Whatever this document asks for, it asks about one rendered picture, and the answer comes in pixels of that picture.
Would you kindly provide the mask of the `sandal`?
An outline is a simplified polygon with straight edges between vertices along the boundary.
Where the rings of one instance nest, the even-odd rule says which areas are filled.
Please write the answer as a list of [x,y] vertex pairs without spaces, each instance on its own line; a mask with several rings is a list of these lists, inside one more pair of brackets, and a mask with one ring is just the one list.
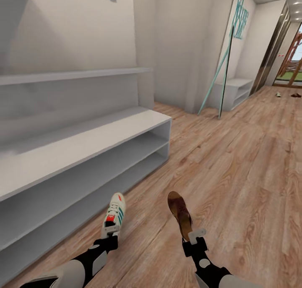
[[180,225],[180,232],[183,239],[186,242],[190,241],[188,233],[193,232],[192,219],[189,211],[187,210],[184,199],[177,192],[171,191],[168,195],[167,201],[172,214],[175,216],[178,224]]

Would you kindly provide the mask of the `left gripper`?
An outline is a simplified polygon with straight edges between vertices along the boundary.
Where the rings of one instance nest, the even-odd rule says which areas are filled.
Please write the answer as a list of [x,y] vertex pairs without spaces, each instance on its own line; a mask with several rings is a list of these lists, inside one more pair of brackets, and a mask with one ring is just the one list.
[[98,239],[95,240],[94,244],[104,242],[108,246],[108,252],[112,250],[116,250],[118,248],[118,239],[117,236],[109,236],[106,239]]

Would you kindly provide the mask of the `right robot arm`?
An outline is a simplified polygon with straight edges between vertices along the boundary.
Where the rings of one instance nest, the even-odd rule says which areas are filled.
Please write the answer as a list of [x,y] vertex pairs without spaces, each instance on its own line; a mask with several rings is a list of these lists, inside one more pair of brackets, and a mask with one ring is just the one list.
[[200,237],[205,234],[205,228],[195,230],[188,233],[190,241],[182,243],[186,257],[192,256],[195,262],[195,275],[200,288],[267,288],[242,280],[232,275],[225,267],[213,265],[204,252],[208,250],[206,242]]

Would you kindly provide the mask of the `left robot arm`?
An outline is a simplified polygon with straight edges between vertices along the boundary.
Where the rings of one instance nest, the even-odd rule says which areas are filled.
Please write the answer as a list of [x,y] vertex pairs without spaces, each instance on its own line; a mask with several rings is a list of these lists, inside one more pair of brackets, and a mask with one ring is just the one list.
[[118,231],[119,225],[103,227],[101,239],[95,240],[88,251],[57,268],[37,275],[20,288],[84,288],[105,266],[108,252],[118,248],[117,236],[108,236]]

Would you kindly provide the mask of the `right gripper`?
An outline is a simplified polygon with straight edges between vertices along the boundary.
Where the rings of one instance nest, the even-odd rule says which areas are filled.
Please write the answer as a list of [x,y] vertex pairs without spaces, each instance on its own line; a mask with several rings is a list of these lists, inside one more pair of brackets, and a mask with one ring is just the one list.
[[186,257],[192,256],[192,258],[193,258],[193,254],[195,251],[198,251],[198,250],[207,251],[208,250],[206,242],[203,237],[198,237],[196,240],[197,240],[197,243],[194,245],[192,245],[190,243],[190,241],[187,241],[187,242],[185,241],[182,243],[182,247],[184,249]]

